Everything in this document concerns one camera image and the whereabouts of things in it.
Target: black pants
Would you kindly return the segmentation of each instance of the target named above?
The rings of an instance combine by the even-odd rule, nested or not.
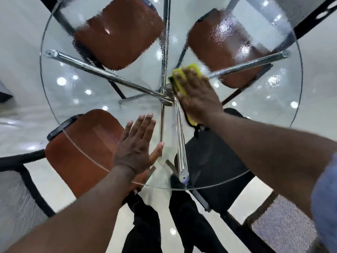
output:
[[[136,199],[136,203],[128,203],[134,213],[134,228],[126,237],[122,253],[162,253],[158,213],[139,195]],[[192,253],[194,246],[205,253],[227,253],[187,192],[172,191],[169,209],[185,253]]]

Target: sponge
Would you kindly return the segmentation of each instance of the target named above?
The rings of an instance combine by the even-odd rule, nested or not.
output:
[[[194,69],[199,77],[201,77],[203,75],[200,72],[200,69],[199,69],[199,67],[198,67],[197,64],[190,64],[186,68],[192,68],[192,69]],[[186,93],[185,89],[180,84],[180,82],[177,80],[176,76],[174,76],[174,73],[176,73],[176,72],[178,72],[184,79],[186,79],[186,75],[184,74],[182,68],[178,68],[178,69],[173,70],[172,75],[169,77],[169,80],[172,83],[173,91],[174,91],[175,94],[181,93],[184,96],[187,96],[187,93]],[[192,120],[191,117],[189,117],[186,114],[183,106],[182,106],[182,108],[183,108],[183,111],[184,111],[184,114],[185,114],[185,118],[186,118],[186,121],[187,121],[188,125],[190,125],[191,127],[195,128],[196,130],[199,130],[200,124],[198,124],[196,121]]]

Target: glass table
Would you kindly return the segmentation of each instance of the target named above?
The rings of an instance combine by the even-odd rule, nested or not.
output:
[[[40,55],[43,87],[59,124],[93,109],[109,112],[123,127],[140,114],[154,114],[150,151],[161,141],[165,147],[146,185],[163,189],[171,189],[172,173],[191,186],[184,145],[194,129],[168,77],[192,63],[210,78],[224,108],[291,126],[302,62],[293,29],[274,0],[64,0],[47,22]],[[230,180],[246,172],[239,169]],[[228,180],[214,174],[199,187]]]

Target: tiled floor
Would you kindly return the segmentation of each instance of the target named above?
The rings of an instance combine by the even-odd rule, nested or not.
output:
[[[87,16],[85,19],[88,19],[110,0],[94,2],[95,6],[88,6],[90,0],[81,1],[76,5],[78,10],[87,11],[83,14]],[[224,7],[229,1],[172,0],[169,72],[175,66],[185,43],[187,30],[194,21],[211,8]],[[146,97],[119,106],[117,103],[119,97],[106,80],[72,69],[67,65],[61,65],[56,61],[44,59],[42,77],[54,117],[45,98],[39,74],[40,39],[50,13],[39,0],[0,0],[0,4],[0,29],[3,32],[3,37],[0,38],[2,56],[0,80],[15,96],[6,104],[0,105],[0,157],[44,149],[47,144],[47,134],[57,127],[58,122],[94,108],[106,106],[107,111],[113,114],[123,126],[129,119],[136,119],[139,114],[145,112],[153,112],[159,121],[160,103],[156,99]],[[163,1],[157,0],[154,4],[159,15],[162,16]],[[68,16],[72,14],[69,10],[65,11]],[[239,10],[235,12],[242,23],[243,21],[247,23],[244,13]],[[73,21],[76,24],[78,17],[74,16]],[[337,48],[334,44],[337,32],[336,21],[337,13],[334,13],[299,41],[304,63],[304,83],[301,105],[293,123],[295,128],[315,132],[334,140],[337,140],[335,129],[337,120],[334,115],[337,106],[335,98]],[[254,28],[254,25],[246,26],[250,29]],[[259,35],[263,34],[271,35],[268,30],[260,32]],[[71,40],[62,32],[55,20],[51,21],[44,48],[58,49],[73,56],[78,55],[72,47]],[[160,84],[161,67],[158,50],[160,50],[159,43],[155,42],[137,61],[119,71],[118,74],[157,89]],[[289,126],[296,111],[291,103],[298,102],[300,85],[296,46],[292,46],[291,50],[295,55],[289,62],[276,63],[273,69],[251,89],[235,98],[226,107],[234,106],[244,116],[254,120]],[[183,65],[192,62],[196,62],[196,58],[192,51],[188,50]],[[202,69],[206,69],[202,64],[199,63],[199,65]],[[276,90],[266,86],[270,76],[274,75],[282,76],[282,87]],[[59,77],[65,78],[67,83],[63,86],[58,85]],[[212,83],[220,98],[225,98],[233,91],[217,84],[217,81]],[[137,94],[136,91],[125,87],[120,88],[126,96]],[[164,138],[166,146],[162,159],[156,163],[157,170],[149,181],[152,186],[169,187],[168,178],[171,171],[164,165],[164,161],[169,159],[173,162],[177,152],[173,117],[172,108],[167,108]],[[192,129],[185,124],[184,131],[186,140],[190,139],[193,134]],[[157,127],[151,147],[154,148],[158,141],[159,128]],[[75,199],[64,181],[45,159],[26,166],[41,195],[54,211],[60,211]],[[269,187],[254,179],[234,203],[230,213],[238,221],[243,222],[270,191]],[[159,213],[163,252],[182,252],[179,234],[170,232],[171,229],[175,229],[168,210],[170,191],[147,186],[144,187],[141,196],[146,204],[153,206]],[[198,202],[197,204],[228,252],[249,252],[217,213],[206,213]],[[133,214],[127,206],[124,206],[118,214],[115,232],[107,252],[121,252],[125,237],[133,227],[132,222]]]

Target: shirt sleeve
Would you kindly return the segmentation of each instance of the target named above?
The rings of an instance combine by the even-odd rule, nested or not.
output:
[[[320,241],[330,252],[337,252],[337,154],[317,180],[311,200]]]

